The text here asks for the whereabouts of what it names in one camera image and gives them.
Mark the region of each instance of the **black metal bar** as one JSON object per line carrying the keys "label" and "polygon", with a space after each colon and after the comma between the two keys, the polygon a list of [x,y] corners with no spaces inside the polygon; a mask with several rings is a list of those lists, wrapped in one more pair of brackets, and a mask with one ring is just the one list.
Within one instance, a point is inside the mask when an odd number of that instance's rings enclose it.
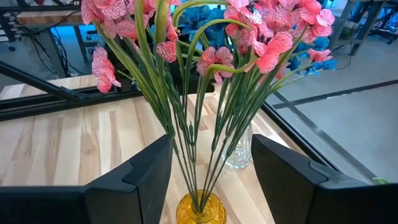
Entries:
{"label": "black metal bar", "polygon": [[53,94],[63,100],[78,101],[79,97],[65,91],[64,88],[54,85],[52,83],[43,81],[31,74],[26,73],[12,65],[0,61],[0,73],[10,78],[16,79],[20,82],[26,83],[32,87],[38,88],[47,93]]}
{"label": "black metal bar", "polygon": [[380,88],[380,87],[389,86],[389,85],[396,85],[396,84],[398,84],[398,80],[391,80],[391,81],[387,81],[387,82],[382,82],[382,83],[377,83],[377,84],[372,84],[372,85],[367,85],[367,86],[356,87],[356,88],[352,88],[352,89],[349,89],[349,90],[341,90],[341,91],[336,91],[336,92],[333,92],[333,93],[327,93],[327,94],[322,94],[322,95],[318,95],[318,96],[311,96],[311,97],[304,98],[304,99],[290,101],[289,104],[287,104],[287,103],[277,103],[277,104],[274,104],[272,106],[277,110],[277,109],[286,108],[289,105],[290,106],[297,106],[297,105],[301,105],[301,104],[305,104],[305,103],[311,103],[311,102],[318,101],[318,100],[325,100],[325,99],[328,99],[328,98],[331,98],[331,97],[343,96],[343,95],[347,95],[347,94],[357,93],[357,92],[360,92],[360,91],[372,90],[372,89],[375,89],[375,88]]}
{"label": "black metal bar", "polygon": [[306,140],[289,122],[287,122],[270,104],[265,102],[261,109],[273,120],[278,127],[288,135],[294,143],[296,143],[303,152],[306,153],[314,161],[317,161],[331,169],[340,171],[337,166],[329,161],[324,155],[319,153],[318,149],[314,147],[308,140]]}
{"label": "black metal bar", "polygon": [[[92,95],[95,93],[99,93],[96,86],[79,88],[72,90],[75,94],[85,94]],[[13,99],[0,100],[0,108],[2,110],[7,110],[9,108],[18,108],[29,105],[39,105],[48,102],[60,101],[59,97],[53,96],[51,94],[41,94],[35,96],[23,96]]]}
{"label": "black metal bar", "polygon": [[14,110],[7,110],[0,112],[0,121],[7,121],[10,119],[25,118],[28,116],[35,116],[44,113],[53,113],[56,111],[69,110],[79,108],[82,106],[91,106],[100,103],[107,103],[116,100],[124,100],[127,98],[133,98],[142,96],[141,91],[129,91],[123,93],[107,93],[105,95],[98,93],[96,97],[82,99],[77,102],[67,102],[61,100],[58,102],[51,102],[47,105],[31,105],[23,108],[16,108]]}

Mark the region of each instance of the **bouquet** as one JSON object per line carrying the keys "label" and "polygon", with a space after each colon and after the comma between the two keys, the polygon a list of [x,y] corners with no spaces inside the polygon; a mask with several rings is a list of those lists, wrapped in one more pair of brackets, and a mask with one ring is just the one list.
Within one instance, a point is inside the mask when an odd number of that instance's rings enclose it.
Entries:
{"label": "bouquet", "polygon": [[[223,17],[188,30],[193,36],[190,42],[179,40],[182,13],[210,4],[225,6]],[[171,6],[176,6],[173,13]],[[84,23],[95,25],[128,70],[116,73],[137,84],[165,132],[176,136],[173,147],[195,213],[204,211],[225,161],[266,98],[299,78],[335,66],[329,60],[330,50],[325,49],[335,18],[316,0],[83,0],[81,12]],[[154,32],[149,27],[151,18]],[[194,23],[187,18],[185,24]],[[210,42],[206,29],[219,25],[223,25],[222,41]],[[199,41],[204,50],[197,48]],[[308,60],[300,66],[303,55]],[[120,86],[107,52],[98,47],[93,58],[98,89],[106,93],[112,85]],[[179,65],[181,91],[171,76],[172,62]],[[188,84],[195,71],[200,77],[195,115],[189,120]],[[221,85],[215,134],[210,149],[197,149],[203,101],[212,80]],[[198,150],[211,151],[204,183],[197,182]],[[221,159],[224,151],[226,158]]]}

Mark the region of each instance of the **wooden table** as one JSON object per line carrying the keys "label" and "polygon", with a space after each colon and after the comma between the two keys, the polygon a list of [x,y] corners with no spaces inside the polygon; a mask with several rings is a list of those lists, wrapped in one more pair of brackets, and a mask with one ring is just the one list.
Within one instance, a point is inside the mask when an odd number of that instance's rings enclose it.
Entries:
{"label": "wooden table", "polygon": [[[51,81],[81,88],[93,76]],[[27,85],[7,86],[0,99],[40,94]],[[192,117],[196,95],[189,96]],[[198,142],[198,182],[203,184],[215,126],[218,93],[207,93]],[[252,122],[259,133],[299,152],[300,149],[263,112]],[[164,134],[143,97],[0,123],[0,185],[85,185],[126,161]],[[254,166],[226,167],[215,187],[228,214],[227,223],[274,223]],[[174,156],[161,223],[176,223],[175,210],[187,188]]]}
{"label": "wooden table", "polygon": [[[61,2],[65,4],[69,4],[71,1],[72,0],[61,0]],[[57,6],[57,4],[52,0],[46,0],[44,6]],[[74,11],[22,12],[17,16],[17,19],[20,24],[25,26],[56,24],[58,22],[82,24],[83,19],[81,18],[81,13],[73,12]]]}

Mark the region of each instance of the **glass vase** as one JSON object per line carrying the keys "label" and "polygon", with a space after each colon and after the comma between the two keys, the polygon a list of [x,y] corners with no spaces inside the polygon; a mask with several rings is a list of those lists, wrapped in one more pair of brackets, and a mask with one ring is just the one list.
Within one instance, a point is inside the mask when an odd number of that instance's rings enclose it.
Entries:
{"label": "glass vase", "polygon": [[[203,190],[198,190],[200,198]],[[225,224],[226,212],[224,205],[217,195],[211,193],[205,209],[197,213],[193,208],[190,194],[186,194],[177,206],[177,224]]]}
{"label": "glass vase", "polygon": [[[251,138],[253,131],[251,124],[246,128],[241,139],[236,145],[234,152],[227,158],[226,164],[235,169],[242,169],[249,165],[251,159]],[[225,149],[231,144],[232,138],[230,138],[225,145]],[[226,150],[223,151],[222,158],[225,159]]]}

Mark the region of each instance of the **gray floor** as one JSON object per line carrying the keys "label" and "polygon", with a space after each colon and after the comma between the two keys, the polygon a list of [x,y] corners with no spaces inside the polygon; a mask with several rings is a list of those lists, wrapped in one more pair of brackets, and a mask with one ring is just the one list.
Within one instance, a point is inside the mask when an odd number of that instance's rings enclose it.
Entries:
{"label": "gray floor", "polygon": [[[83,73],[90,73],[91,63],[83,63],[73,29],[62,27],[58,31],[71,64]],[[16,47],[15,52],[8,51],[7,44],[0,44],[0,60],[40,78],[57,77],[41,64],[29,39],[12,45]],[[339,68],[349,64],[348,52],[349,46],[333,54],[339,61]],[[334,72],[325,71],[319,77],[301,79],[281,89],[280,94],[293,101],[398,80],[397,58],[398,42],[387,45],[383,38],[368,37],[358,53],[351,58],[348,68]],[[45,63],[50,65],[49,59],[45,59]],[[15,83],[17,82],[0,74],[0,90],[3,86]],[[369,182],[361,169],[363,166],[367,170],[366,174],[398,182],[397,96],[398,85],[389,85],[297,105],[295,110],[308,118],[317,127],[315,130],[289,108],[281,108],[278,112],[346,174]],[[274,95],[269,97],[268,102],[272,105],[282,103]],[[320,133],[328,136],[332,142],[321,138]],[[347,154],[355,162],[347,159]]]}

